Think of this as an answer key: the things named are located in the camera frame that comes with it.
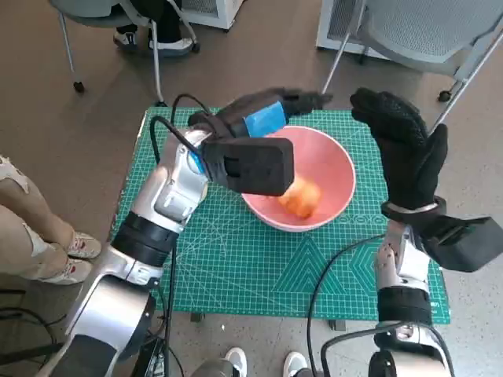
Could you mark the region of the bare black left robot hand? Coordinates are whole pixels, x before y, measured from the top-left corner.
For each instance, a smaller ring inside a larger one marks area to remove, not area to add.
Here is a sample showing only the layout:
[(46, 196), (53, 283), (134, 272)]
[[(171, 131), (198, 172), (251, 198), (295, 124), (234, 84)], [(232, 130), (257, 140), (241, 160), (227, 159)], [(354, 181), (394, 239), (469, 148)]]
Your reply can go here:
[(330, 93), (272, 87), (237, 98), (216, 117), (234, 137), (265, 137), (288, 125), (291, 117), (321, 110), (332, 99)]

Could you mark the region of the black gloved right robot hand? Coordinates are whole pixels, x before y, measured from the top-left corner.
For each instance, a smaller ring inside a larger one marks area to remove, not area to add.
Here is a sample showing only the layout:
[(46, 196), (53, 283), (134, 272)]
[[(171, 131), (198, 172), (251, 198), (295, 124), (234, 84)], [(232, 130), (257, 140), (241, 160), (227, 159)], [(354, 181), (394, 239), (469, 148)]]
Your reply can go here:
[(350, 102), (380, 150), (388, 202), (414, 212), (433, 205), (448, 152), (446, 125), (430, 134), (415, 106), (386, 91), (359, 88)]

